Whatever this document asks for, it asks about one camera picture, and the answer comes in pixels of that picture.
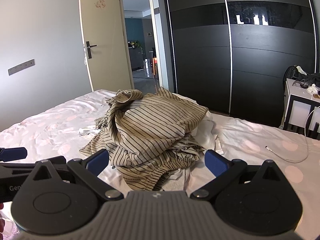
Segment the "person's left hand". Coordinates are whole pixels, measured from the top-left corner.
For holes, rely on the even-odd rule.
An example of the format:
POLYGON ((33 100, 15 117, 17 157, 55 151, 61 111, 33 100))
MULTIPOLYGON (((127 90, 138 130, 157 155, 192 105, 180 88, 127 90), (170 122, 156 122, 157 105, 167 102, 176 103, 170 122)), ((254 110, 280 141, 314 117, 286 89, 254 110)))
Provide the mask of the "person's left hand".
MULTIPOLYGON (((0 204, 0 211, 3 210, 3 207, 4 207, 4 204, 1 203, 0 204)), ((2 214, 0 213, 0 236, 1 236, 1 239, 3 238, 4 226, 5 226, 5 220, 3 219, 2 214)))

